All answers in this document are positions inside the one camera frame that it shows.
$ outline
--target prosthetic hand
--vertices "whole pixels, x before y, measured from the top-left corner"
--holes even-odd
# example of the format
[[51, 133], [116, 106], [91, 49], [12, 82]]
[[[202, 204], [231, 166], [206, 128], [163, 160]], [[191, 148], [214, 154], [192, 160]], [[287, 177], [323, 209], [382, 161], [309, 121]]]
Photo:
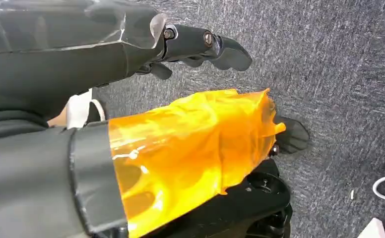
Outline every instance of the prosthetic hand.
[[47, 128], [71, 95], [206, 60], [222, 70], [252, 62], [236, 41], [167, 25], [149, 6], [0, 0], [0, 237], [137, 238], [238, 184], [285, 129], [266, 92], [203, 93], [80, 130]]

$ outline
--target plastic film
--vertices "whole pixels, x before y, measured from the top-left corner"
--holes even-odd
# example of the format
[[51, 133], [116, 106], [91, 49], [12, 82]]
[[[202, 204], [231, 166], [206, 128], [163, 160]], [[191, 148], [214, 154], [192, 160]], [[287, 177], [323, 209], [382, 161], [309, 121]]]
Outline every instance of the plastic film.
[[284, 124], [273, 123], [268, 91], [201, 92], [110, 120], [130, 238], [226, 194], [267, 157], [275, 134], [285, 130]]
[[0, 0], [0, 53], [156, 46], [166, 16], [127, 0]]

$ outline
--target bolt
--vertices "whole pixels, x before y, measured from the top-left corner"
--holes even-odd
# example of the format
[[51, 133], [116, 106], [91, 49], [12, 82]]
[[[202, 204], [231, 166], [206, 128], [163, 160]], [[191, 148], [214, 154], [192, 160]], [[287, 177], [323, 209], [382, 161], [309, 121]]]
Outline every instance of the bolt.
[[175, 32], [172, 29], [166, 29], [163, 32], [163, 37], [168, 40], [168, 39], [173, 39], [175, 37]]
[[273, 145], [271, 148], [270, 152], [268, 153], [269, 156], [274, 156], [279, 154], [279, 146], [278, 145]]
[[213, 45], [213, 35], [208, 31], [204, 34], [204, 42], [208, 47]]

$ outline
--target amber translucent film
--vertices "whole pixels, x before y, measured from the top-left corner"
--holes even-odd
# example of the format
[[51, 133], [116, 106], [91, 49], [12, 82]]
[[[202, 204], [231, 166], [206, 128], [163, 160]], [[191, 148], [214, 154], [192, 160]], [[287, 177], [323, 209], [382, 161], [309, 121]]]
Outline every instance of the amber translucent film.
[[285, 130], [263, 92], [195, 93], [112, 119], [110, 144], [130, 238], [141, 237], [239, 184]]

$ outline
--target gray fabric sleeve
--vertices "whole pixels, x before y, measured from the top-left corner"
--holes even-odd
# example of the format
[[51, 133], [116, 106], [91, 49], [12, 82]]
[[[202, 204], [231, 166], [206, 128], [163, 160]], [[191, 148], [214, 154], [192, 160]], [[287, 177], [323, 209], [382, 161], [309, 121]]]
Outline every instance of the gray fabric sleeve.
[[98, 124], [1, 138], [0, 237], [69, 238], [123, 226], [107, 136], [107, 124]]

